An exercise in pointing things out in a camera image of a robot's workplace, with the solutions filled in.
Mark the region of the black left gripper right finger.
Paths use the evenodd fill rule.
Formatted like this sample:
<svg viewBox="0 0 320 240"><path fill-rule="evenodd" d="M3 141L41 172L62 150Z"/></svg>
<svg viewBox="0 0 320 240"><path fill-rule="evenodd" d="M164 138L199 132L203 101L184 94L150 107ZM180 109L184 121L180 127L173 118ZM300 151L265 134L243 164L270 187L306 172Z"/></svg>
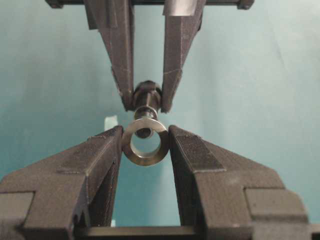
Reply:
<svg viewBox="0 0 320 240"><path fill-rule="evenodd" d="M275 170L169 127L180 222L207 240L309 240L301 198Z"/></svg>

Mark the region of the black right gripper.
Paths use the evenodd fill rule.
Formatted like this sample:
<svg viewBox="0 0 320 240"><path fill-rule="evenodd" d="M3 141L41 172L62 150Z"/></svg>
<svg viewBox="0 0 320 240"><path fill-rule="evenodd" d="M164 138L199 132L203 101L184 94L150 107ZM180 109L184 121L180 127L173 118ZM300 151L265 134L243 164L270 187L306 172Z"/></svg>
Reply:
<svg viewBox="0 0 320 240"><path fill-rule="evenodd" d="M45 0L53 9L85 5L89 29L97 29L111 62L111 71L126 111L133 107L134 7L164 5L165 16L161 111L170 111L183 65L207 6L237 6L249 10L254 0Z"/></svg>

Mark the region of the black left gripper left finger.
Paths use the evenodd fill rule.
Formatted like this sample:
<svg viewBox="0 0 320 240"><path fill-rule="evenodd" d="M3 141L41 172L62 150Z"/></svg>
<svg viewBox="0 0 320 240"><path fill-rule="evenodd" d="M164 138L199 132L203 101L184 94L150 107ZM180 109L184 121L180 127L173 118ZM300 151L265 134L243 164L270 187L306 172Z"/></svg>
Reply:
<svg viewBox="0 0 320 240"><path fill-rule="evenodd" d="M72 240L76 226L110 226L122 134L116 126L4 176L1 239Z"/></svg>

